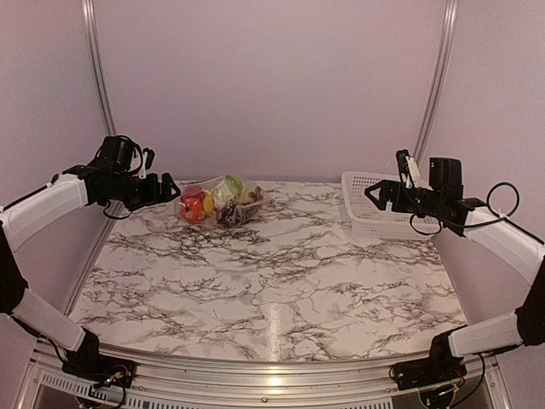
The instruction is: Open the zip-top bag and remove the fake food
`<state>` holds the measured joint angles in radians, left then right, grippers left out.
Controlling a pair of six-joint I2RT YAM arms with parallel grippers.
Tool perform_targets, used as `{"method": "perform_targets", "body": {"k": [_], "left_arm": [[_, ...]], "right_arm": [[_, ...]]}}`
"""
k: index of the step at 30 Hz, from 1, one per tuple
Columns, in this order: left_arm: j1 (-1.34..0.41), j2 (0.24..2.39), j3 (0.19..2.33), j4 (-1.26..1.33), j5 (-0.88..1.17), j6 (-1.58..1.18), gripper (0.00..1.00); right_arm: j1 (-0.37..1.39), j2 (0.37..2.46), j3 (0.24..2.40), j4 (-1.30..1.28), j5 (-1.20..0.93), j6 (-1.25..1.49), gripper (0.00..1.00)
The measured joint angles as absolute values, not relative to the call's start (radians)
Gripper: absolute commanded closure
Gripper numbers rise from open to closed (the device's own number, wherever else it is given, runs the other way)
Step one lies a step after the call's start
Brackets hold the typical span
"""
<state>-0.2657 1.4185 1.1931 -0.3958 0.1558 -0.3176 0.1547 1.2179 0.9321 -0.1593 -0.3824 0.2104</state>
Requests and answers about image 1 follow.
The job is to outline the yellow fake corn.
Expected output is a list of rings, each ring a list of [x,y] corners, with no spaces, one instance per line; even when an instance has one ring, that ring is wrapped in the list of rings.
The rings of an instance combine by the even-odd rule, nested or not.
[[[215,209],[214,195],[213,193],[207,193],[203,201],[204,213],[206,216],[210,216]]]

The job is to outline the clear zip top bag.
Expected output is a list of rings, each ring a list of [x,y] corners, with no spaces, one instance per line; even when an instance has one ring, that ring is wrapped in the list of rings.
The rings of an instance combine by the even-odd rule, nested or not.
[[[270,200],[266,189],[242,176],[218,176],[180,183],[180,187],[175,214],[186,223],[207,228],[239,228],[253,220]]]

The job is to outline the purple fake grapes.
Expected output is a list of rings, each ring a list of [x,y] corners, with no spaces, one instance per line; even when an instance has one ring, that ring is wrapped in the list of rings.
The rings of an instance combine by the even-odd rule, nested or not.
[[[261,208],[259,204],[241,204],[233,200],[219,212],[217,222],[224,228],[236,228],[249,222]]]

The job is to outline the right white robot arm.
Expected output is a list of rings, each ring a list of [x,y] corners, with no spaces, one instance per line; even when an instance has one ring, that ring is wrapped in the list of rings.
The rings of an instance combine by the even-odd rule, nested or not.
[[[441,382],[465,370],[463,359],[482,353],[500,354],[520,346],[544,343],[544,242],[518,226],[509,213],[491,202],[463,196],[462,163],[431,158],[429,180],[420,179],[416,161],[406,150],[396,153],[397,180],[382,180],[364,191],[378,210],[391,209],[411,219],[431,217],[440,228],[483,246],[519,273],[530,289],[521,306],[477,324],[434,337],[428,356],[393,365],[393,379],[402,388]]]

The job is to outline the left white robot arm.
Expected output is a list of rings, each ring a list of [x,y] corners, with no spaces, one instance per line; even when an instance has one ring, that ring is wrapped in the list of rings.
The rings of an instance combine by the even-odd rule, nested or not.
[[[62,217],[87,206],[108,209],[119,202],[128,212],[169,203],[181,190],[171,175],[150,171],[154,152],[126,135],[104,138],[93,159],[75,165],[46,185],[1,209],[1,311],[68,352],[90,379],[107,372],[100,342],[31,290],[14,259],[31,237]]]

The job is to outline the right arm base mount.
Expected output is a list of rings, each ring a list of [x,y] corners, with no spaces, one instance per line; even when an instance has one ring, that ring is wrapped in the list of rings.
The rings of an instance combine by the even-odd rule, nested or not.
[[[427,357],[396,363],[390,367],[388,376],[399,390],[407,390],[462,378],[467,373],[463,359],[435,362]]]

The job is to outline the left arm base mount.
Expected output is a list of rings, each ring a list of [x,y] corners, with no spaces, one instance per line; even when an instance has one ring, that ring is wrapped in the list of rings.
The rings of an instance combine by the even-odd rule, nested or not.
[[[136,364],[132,360],[100,354],[93,364],[68,360],[62,371],[76,377],[93,381],[96,388],[119,386],[128,389],[135,374]]]

